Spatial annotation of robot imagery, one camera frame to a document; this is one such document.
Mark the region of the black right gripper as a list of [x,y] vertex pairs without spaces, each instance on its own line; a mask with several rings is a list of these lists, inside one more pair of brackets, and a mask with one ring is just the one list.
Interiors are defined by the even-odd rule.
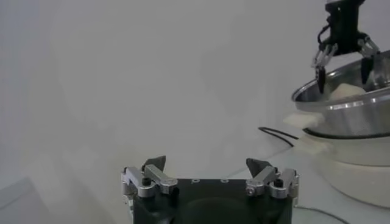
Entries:
[[327,1],[325,11],[330,27],[330,36],[324,41],[323,50],[319,49],[314,55],[311,67],[319,92],[324,93],[326,83],[326,69],[333,56],[359,52],[361,59],[361,81],[366,84],[374,68],[374,60],[380,54],[379,47],[370,36],[358,30],[359,11],[365,0],[337,0]]

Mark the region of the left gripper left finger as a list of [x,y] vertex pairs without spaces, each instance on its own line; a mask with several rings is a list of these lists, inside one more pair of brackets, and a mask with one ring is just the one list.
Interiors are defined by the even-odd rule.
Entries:
[[121,172],[122,194],[128,197],[151,198],[156,194],[172,195],[178,190],[178,179],[167,176],[163,171],[166,156],[149,158],[138,169],[125,167]]

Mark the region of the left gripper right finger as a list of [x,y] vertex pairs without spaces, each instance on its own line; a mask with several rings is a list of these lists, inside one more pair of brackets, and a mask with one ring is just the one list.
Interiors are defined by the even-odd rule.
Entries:
[[246,193],[250,197],[261,196],[268,192],[272,198],[298,198],[299,175],[294,169],[282,172],[267,161],[246,159],[246,165],[252,178],[246,180]]

